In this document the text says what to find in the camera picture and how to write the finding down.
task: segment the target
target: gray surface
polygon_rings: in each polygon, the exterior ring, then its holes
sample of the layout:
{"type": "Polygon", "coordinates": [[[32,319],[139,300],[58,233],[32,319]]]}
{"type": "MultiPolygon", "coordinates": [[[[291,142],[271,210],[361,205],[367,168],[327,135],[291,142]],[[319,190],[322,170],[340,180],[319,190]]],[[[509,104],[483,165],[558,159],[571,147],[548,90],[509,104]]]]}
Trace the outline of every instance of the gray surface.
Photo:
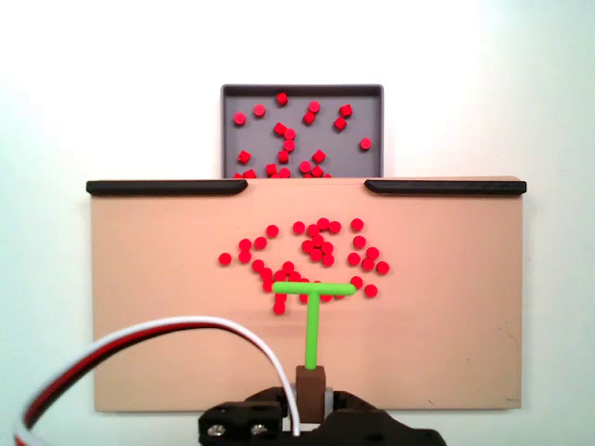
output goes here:
{"type": "Polygon", "coordinates": [[[291,177],[302,177],[299,163],[308,160],[314,167],[312,155],[322,150],[326,159],[320,164],[333,177],[382,177],[382,87],[380,85],[225,85],[223,105],[223,176],[233,177],[254,169],[258,177],[267,177],[266,164],[275,163],[277,169],[288,167],[291,177]],[[280,107],[274,95],[285,91],[289,103],[280,107]],[[302,117],[311,100],[318,100],[321,109],[311,125],[302,117]],[[267,112],[257,118],[252,109],[263,104],[267,112]],[[347,128],[338,132],[333,122],[338,109],[350,104],[353,115],[347,118],[347,128]],[[236,126],[233,115],[243,112],[246,123],[236,126]],[[296,149],[287,164],[279,164],[277,153],[283,149],[283,137],[273,133],[277,122],[296,130],[296,149]],[[373,146],[361,151],[362,138],[371,138],[373,146]],[[246,165],[237,161],[240,151],[252,154],[246,165]]]}

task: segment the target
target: green t-shaped pusher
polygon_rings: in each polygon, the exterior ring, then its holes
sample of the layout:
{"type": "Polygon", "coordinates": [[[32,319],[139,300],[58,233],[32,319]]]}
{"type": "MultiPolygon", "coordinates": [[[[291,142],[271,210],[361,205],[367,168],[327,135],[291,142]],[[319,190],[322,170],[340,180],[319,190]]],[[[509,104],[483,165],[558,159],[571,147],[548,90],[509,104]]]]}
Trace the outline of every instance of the green t-shaped pusher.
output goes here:
{"type": "Polygon", "coordinates": [[[320,295],[353,295],[357,291],[350,283],[319,282],[275,282],[275,293],[288,295],[308,295],[308,314],[306,316],[306,370],[315,370],[318,366],[318,325],[320,319],[320,295]]]}

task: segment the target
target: wooden board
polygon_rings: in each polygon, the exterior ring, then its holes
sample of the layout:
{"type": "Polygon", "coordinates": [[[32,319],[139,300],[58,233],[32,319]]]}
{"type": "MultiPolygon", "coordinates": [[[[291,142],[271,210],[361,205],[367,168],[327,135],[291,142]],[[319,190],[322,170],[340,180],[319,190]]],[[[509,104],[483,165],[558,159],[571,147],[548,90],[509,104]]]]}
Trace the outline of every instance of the wooden board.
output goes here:
{"type": "MultiPolygon", "coordinates": [[[[212,315],[262,336],[293,378],[304,358],[305,306],[272,294],[237,261],[237,243],[267,225],[281,233],[257,255],[273,270],[291,260],[304,276],[375,284],[323,304],[319,360],[327,383],[383,409],[514,408],[521,405],[522,197],[376,194],[363,179],[255,179],[230,196],[93,196],[94,336],[168,316],[212,315]],[[296,220],[342,223],[329,237],[336,264],[300,252],[296,220]],[[386,276],[345,261],[349,222],[390,263],[386,276]],[[222,252],[234,254],[227,268],[222,252]]],[[[245,341],[201,330],[127,349],[95,372],[100,411],[196,411],[277,386],[245,341]]]]}

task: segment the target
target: white wall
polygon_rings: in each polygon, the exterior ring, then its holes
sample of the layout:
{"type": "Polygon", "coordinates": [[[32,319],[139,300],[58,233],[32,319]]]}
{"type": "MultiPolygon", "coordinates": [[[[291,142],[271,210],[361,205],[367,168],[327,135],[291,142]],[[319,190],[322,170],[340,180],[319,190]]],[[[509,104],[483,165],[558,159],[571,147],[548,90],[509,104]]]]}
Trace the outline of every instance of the white wall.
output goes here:
{"type": "MultiPolygon", "coordinates": [[[[593,444],[595,7],[573,1],[0,4],[0,443],[91,340],[85,182],[217,177],[224,83],[381,83],[387,176],[528,181],[523,408],[396,415],[451,445],[593,444]]],[[[36,430],[196,442],[195,416],[92,407],[86,378],[36,430]]]]}

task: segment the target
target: metal screw head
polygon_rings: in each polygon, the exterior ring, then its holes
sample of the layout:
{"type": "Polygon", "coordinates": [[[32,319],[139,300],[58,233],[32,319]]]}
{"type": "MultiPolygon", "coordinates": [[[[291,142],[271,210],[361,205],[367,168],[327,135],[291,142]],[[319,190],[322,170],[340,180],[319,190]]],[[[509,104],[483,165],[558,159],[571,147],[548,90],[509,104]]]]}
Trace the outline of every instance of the metal screw head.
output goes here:
{"type": "Polygon", "coordinates": [[[223,425],[213,425],[207,431],[209,437],[221,437],[225,434],[225,427],[223,425]]]}
{"type": "Polygon", "coordinates": [[[267,427],[266,426],[263,426],[263,425],[253,425],[250,428],[250,433],[252,435],[262,434],[262,433],[264,433],[266,431],[267,431],[267,427]]]}

